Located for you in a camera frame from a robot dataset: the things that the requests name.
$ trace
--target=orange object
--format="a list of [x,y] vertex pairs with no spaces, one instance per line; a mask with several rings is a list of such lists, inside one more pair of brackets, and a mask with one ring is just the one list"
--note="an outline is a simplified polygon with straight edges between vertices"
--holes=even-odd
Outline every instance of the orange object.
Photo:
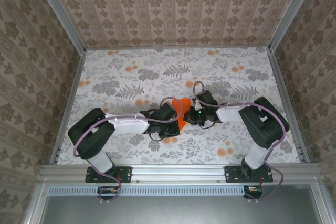
[[[184,114],[189,110],[191,106],[191,99],[179,99],[179,101],[182,103],[182,115],[180,116],[178,120],[178,126],[180,130],[186,125],[185,122],[183,122],[183,116]],[[176,109],[177,113],[179,114],[180,112],[180,105],[177,101],[173,100],[172,102],[173,107]]]

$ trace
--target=floral wallpaper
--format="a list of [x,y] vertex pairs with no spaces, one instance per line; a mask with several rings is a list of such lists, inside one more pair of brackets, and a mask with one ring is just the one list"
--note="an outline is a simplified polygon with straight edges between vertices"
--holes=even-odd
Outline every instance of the floral wallpaper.
[[336,0],[304,0],[276,55],[308,153],[336,206]]
[[268,44],[290,0],[61,0],[88,48]]
[[0,223],[24,218],[78,59],[47,0],[0,0]]
[[[201,80],[219,102],[265,96],[285,116],[265,48],[188,48],[87,51],[68,129],[93,108],[134,114],[158,108],[164,97],[192,98]],[[152,141],[148,135],[112,135],[104,150],[116,164],[240,163],[252,139],[244,123],[215,124],[208,130],[186,125],[177,137]],[[85,164],[72,155],[66,134],[58,164]],[[271,163],[298,163],[290,132]]]

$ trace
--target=ventilation grille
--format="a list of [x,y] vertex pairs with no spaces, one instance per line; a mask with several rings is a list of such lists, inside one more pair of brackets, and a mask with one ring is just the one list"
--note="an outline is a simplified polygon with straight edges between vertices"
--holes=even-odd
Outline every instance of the ventilation grille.
[[[97,196],[99,186],[51,186],[48,196]],[[243,186],[123,186],[120,196],[244,195]]]

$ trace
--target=gray leaf pattern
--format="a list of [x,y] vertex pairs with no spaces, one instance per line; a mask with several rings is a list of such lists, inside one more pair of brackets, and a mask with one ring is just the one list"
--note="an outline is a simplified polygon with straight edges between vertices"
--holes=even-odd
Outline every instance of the gray leaf pattern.
[[[285,116],[264,48],[95,50],[87,52],[84,69],[68,128],[97,107],[105,113],[133,114],[157,109],[164,97],[192,98],[198,80],[218,103],[251,102],[263,95]],[[196,92],[200,90],[201,86],[196,86]],[[16,120],[18,115],[3,107],[1,117]],[[37,127],[34,130],[34,125],[25,122],[27,131],[33,130],[35,135]],[[270,162],[298,162],[290,132],[285,139]],[[146,134],[112,135],[104,149],[116,164],[225,164],[240,163],[251,143],[244,125],[229,122],[206,131],[186,125],[179,136],[160,142]],[[85,164],[73,157],[72,148],[66,134],[59,164]],[[6,158],[5,150],[0,157]],[[30,165],[19,155],[15,164],[21,168]]]

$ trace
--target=floral tablecloth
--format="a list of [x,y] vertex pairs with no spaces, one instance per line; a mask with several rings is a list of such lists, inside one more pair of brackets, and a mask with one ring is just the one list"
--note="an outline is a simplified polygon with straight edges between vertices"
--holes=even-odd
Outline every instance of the floral tablecloth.
[[[265,96],[284,116],[265,48],[185,48],[88,51],[69,129],[96,107],[112,114],[158,108],[166,96],[192,98],[200,80],[219,102],[254,101]],[[112,136],[105,150],[116,164],[240,163],[252,139],[242,123],[216,124],[202,130],[186,125],[181,135],[161,142],[148,135]],[[58,164],[85,164],[72,155],[67,134]],[[271,163],[298,163],[290,132]]]

